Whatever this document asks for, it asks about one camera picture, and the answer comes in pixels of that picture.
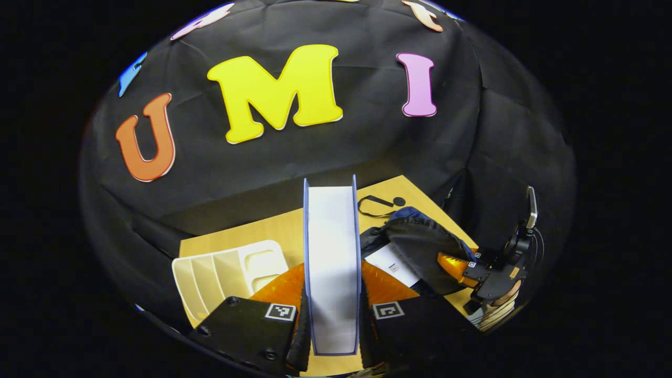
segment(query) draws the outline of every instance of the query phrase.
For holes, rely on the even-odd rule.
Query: white label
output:
[[[383,248],[364,258],[364,260],[400,280],[401,283],[408,287],[413,286],[413,284],[420,280],[420,277],[403,260],[403,257],[392,243],[388,243]]]

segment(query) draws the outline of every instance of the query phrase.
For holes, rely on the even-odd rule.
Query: orange letter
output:
[[[164,93],[150,101],[142,111],[145,116],[149,117],[154,140],[157,143],[157,155],[154,159],[143,158],[140,147],[138,147],[138,140],[135,137],[138,116],[131,116],[117,130],[116,138],[121,146],[126,167],[133,177],[142,182],[154,181],[165,175],[175,162],[175,143],[166,113],[166,106],[170,99],[171,94]]]
[[[444,29],[441,27],[441,25],[435,23],[434,20],[432,20],[432,18],[436,18],[436,14],[428,11],[427,8],[420,4],[411,3],[410,1],[404,0],[401,0],[401,2],[411,7],[415,18],[422,22],[424,26],[427,26],[435,32],[443,32]]]

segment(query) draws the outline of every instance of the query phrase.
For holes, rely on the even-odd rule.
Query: screw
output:
[[[274,360],[278,357],[278,355],[277,355],[272,349],[267,349],[267,350],[263,353],[263,356],[264,356],[267,360],[271,360],[271,361],[274,361]]]
[[[196,328],[196,332],[198,332],[199,334],[201,334],[205,337],[208,337],[208,336],[212,335],[212,332],[206,326],[199,326],[198,328]]]

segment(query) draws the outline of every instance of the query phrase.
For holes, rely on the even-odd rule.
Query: black strap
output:
[[[379,204],[383,204],[383,205],[388,206],[388,207],[394,207],[395,205],[404,206],[406,204],[406,200],[404,200],[404,198],[401,198],[401,197],[395,197],[392,200],[392,201],[394,201],[394,203],[385,201],[385,200],[383,200],[381,198],[378,198],[376,196],[366,196],[366,197],[362,198],[361,200],[359,200],[359,202],[357,202],[357,210],[364,215],[368,215],[369,217],[374,217],[374,218],[389,217],[390,215],[394,214],[396,211],[390,211],[389,213],[380,214],[380,215],[373,215],[373,214],[367,213],[365,211],[362,211],[362,202],[364,202],[365,200],[377,202]]]

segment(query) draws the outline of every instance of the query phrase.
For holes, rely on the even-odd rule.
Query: foam letter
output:
[[[226,140],[236,144],[263,134],[263,125],[252,119],[250,105],[274,129],[282,130],[297,94],[294,123],[298,126],[341,119],[343,110],[336,106],[331,78],[331,61],[337,55],[338,50],[326,44],[301,46],[292,52],[277,80],[249,56],[212,67],[208,79],[219,82],[228,113]]]
[[[436,105],[431,101],[431,81],[429,70],[434,62],[422,55],[400,52],[396,55],[406,67],[409,84],[409,99],[401,108],[409,117],[431,117],[436,114]]]
[[[170,40],[176,40],[180,37],[184,37],[187,34],[193,32],[195,29],[208,26],[215,21],[221,20],[222,18],[226,17],[229,13],[231,13],[229,12],[229,10],[233,7],[234,4],[235,3],[223,5],[197,18],[196,20],[190,22],[184,28],[180,29],[177,33],[173,34],[173,36],[170,37]]]
[[[427,26],[435,32],[443,32],[444,29],[441,27],[441,25],[435,23],[434,20],[432,20],[432,18],[436,18],[436,14],[428,11],[427,8],[418,3],[411,3],[410,1],[404,0],[401,0],[401,2],[411,7],[415,18],[422,22],[424,26]]]
[[[140,68],[142,66],[140,63],[147,57],[147,53],[144,52],[142,55],[140,55],[140,58],[138,58],[136,61],[133,62],[132,65],[130,65],[123,73],[121,76],[119,76],[119,97],[124,95],[124,92],[126,91],[126,88],[128,88],[128,85],[130,84],[131,81],[135,78],[136,75],[138,75],[138,71],[140,71]]]
[[[135,126],[138,116],[131,116],[117,129],[116,138],[122,149],[122,156],[131,176],[142,182],[154,181],[165,175],[175,162],[175,143],[168,123],[166,106],[171,100],[170,93],[164,93],[150,101],[143,110],[149,117],[157,143],[157,155],[154,159],[146,160],[142,157],[138,139],[135,136]]]

